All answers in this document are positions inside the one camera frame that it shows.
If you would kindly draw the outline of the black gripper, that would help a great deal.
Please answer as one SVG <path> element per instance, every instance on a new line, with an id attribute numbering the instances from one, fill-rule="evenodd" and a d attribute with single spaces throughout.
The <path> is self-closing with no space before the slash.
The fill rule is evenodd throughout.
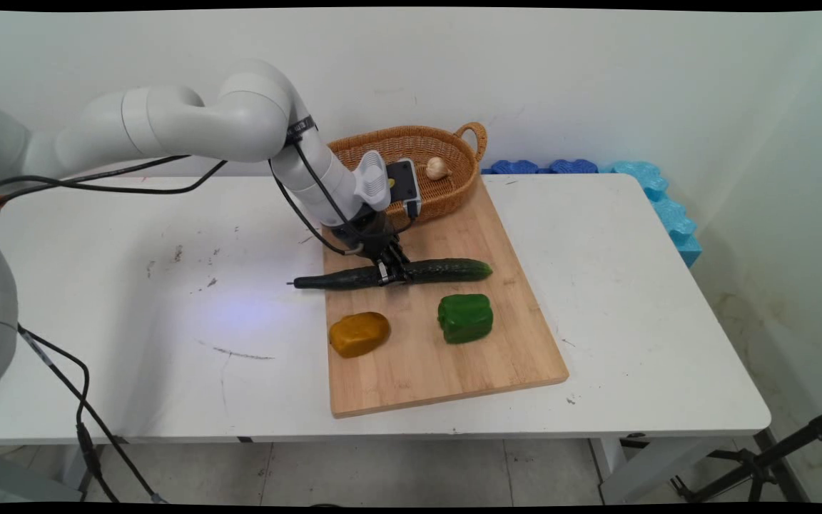
<path id="1" fill-rule="evenodd" d="M 330 228 L 330 233 L 345 245 L 346 251 L 360 249 L 355 255 L 376 264 L 378 286 L 413 280 L 407 270 L 410 260 L 385 212 L 361 209 L 348 223 Z"/>

